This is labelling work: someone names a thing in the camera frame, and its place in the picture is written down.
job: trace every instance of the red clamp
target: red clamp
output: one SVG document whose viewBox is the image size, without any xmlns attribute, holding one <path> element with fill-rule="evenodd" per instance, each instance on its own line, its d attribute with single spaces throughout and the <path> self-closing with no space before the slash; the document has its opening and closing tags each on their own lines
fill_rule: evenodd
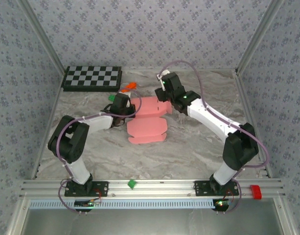
<svg viewBox="0 0 300 235">
<path fill-rule="evenodd" d="M 261 200 L 262 199 L 262 193 L 261 189 L 258 185 L 250 185 L 253 199 Z"/>
</svg>

